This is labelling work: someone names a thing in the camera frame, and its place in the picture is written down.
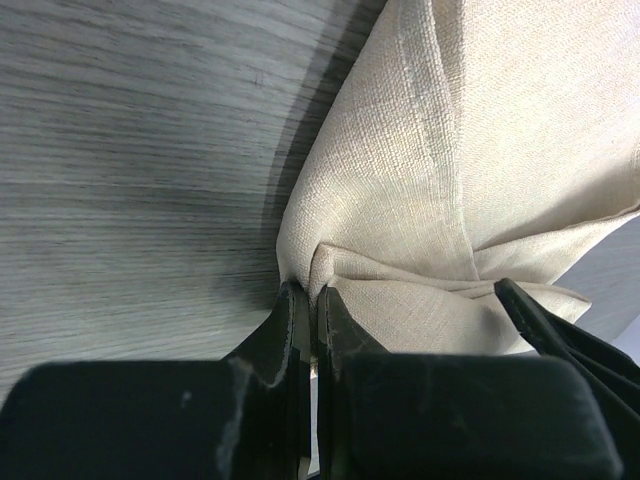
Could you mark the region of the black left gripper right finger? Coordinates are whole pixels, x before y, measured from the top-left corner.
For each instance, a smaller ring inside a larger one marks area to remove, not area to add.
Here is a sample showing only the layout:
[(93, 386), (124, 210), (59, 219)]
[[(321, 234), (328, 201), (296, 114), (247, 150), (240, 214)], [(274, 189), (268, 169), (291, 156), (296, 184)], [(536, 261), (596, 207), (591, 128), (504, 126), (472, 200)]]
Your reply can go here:
[(318, 299), (318, 443), (322, 479), (393, 479), (392, 355), (335, 288)]

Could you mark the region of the beige cloth napkin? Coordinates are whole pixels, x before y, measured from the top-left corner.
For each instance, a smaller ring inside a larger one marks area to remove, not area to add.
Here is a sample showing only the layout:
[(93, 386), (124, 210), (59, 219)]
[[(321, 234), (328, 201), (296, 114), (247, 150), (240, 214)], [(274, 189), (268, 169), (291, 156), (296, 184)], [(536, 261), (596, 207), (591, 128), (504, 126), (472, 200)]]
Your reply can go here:
[(521, 353), (494, 283), (575, 322), (590, 302), (557, 280), (638, 214), (637, 2), (389, 1), (277, 261), (391, 351)]

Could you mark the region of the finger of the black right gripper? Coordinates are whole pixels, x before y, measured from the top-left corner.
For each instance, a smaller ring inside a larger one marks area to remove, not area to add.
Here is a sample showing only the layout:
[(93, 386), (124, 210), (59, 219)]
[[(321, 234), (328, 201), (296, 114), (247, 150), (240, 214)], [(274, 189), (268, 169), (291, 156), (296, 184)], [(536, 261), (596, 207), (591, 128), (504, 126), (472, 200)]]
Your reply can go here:
[(494, 291), (520, 336), (536, 352), (572, 364), (611, 408), (639, 413), (639, 366), (628, 355), (546, 310), (508, 278), (496, 282)]

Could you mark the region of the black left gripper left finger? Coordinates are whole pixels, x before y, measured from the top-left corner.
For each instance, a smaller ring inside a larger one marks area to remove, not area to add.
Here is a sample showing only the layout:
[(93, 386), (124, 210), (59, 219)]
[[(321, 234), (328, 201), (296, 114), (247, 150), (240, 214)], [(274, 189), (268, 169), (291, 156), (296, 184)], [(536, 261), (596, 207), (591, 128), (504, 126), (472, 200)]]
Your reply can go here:
[(305, 479), (311, 463), (309, 301), (280, 286), (266, 320), (224, 357), (234, 413), (219, 442), (223, 479)]

